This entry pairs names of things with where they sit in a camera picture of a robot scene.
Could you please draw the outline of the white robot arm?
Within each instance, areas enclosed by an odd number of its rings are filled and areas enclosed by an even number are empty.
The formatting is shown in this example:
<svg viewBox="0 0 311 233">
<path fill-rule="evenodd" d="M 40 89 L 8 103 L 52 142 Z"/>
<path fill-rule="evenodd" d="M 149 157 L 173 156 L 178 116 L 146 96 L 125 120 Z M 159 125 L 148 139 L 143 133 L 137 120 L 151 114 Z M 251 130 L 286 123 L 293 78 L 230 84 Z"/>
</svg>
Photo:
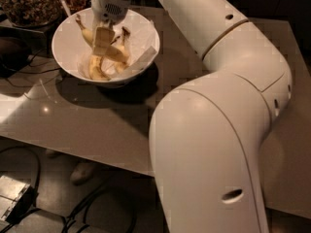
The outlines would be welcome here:
<svg viewBox="0 0 311 233">
<path fill-rule="evenodd" d="M 208 73 L 155 108 L 149 148 L 170 233 L 269 233 L 259 148 L 292 95 L 281 52 L 226 0 L 158 0 Z"/>
</svg>

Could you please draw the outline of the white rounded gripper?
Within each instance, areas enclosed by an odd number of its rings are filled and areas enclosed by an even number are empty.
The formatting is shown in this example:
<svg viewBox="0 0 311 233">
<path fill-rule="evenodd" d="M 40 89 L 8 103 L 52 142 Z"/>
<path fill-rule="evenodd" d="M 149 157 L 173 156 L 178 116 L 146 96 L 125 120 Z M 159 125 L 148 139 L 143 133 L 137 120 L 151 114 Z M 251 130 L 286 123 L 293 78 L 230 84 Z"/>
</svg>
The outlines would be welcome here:
<svg viewBox="0 0 311 233">
<path fill-rule="evenodd" d="M 103 56 L 115 37 L 113 24 L 122 22 L 131 0 L 91 0 L 94 19 L 92 51 Z"/>
</svg>

